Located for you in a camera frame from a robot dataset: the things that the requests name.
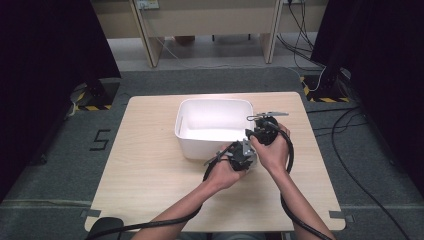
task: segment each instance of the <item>white container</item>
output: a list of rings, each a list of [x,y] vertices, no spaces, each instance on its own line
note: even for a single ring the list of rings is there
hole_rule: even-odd
[[[239,99],[187,99],[178,110],[175,135],[188,159],[208,160],[222,145],[246,138],[253,130],[250,102]]]

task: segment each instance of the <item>wooden desk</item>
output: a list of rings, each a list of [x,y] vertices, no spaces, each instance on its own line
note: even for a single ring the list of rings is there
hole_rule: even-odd
[[[299,189],[331,230],[345,227],[329,211],[341,211],[308,117],[297,93],[238,93],[143,96],[131,98],[91,209],[118,217],[126,225],[148,222],[194,189],[206,167],[181,153],[174,125],[180,103],[188,98],[244,99],[254,112],[285,111],[277,117],[291,131],[295,148],[291,173]],[[97,220],[87,217],[85,227]],[[240,182],[204,205],[184,231],[293,230],[275,183],[258,163]]]
[[[255,34],[261,36],[265,62],[274,50],[275,29],[281,13],[281,0],[161,0],[158,10],[138,10],[143,43],[156,67],[166,36]]]

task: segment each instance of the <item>hand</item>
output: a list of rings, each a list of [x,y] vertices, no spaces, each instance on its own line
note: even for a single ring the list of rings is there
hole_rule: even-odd
[[[246,175],[246,170],[234,171],[228,161],[228,157],[224,155],[221,157],[221,161],[216,163],[205,182],[218,192],[231,187],[244,175]]]
[[[278,124],[281,130],[287,133],[290,136],[290,130],[288,130],[284,125]],[[256,152],[259,155],[260,162],[262,166],[268,172],[272,171],[286,171],[286,163],[289,155],[289,149],[287,146],[286,140],[281,136],[281,133],[278,133],[274,142],[270,145],[265,146],[260,144],[258,139],[254,136],[250,137],[251,145],[256,149]]]

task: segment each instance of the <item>person's right arm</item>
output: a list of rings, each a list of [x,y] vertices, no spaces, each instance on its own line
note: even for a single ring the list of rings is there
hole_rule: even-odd
[[[279,124],[279,127],[290,136],[290,131],[286,127],[282,124]],[[286,171],[288,146],[281,134],[278,134],[274,142],[268,146],[260,144],[254,136],[250,138],[250,141],[259,155],[261,164],[274,179],[291,212],[304,223],[326,236],[336,239]],[[293,222],[293,226],[298,239],[320,239],[295,222]]]

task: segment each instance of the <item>gray carpet floor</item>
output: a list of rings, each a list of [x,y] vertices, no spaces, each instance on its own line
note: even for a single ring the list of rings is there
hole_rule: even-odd
[[[304,96],[293,69],[203,69],[122,72],[112,108],[77,111],[63,122],[46,156],[47,164],[28,166],[0,205],[0,239],[84,239],[83,211],[88,210],[107,162],[113,140],[132,96],[227,92],[295,91],[305,109],[323,155],[337,198],[348,217],[339,239],[404,239],[388,216],[352,180],[333,148],[331,127],[345,111],[314,112],[358,106],[349,103],[313,103]],[[361,109],[342,119],[335,146],[345,165],[366,189],[394,216],[411,239],[424,239],[424,203],[408,176],[395,167],[392,157]],[[99,130],[108,139],[94,139]]]

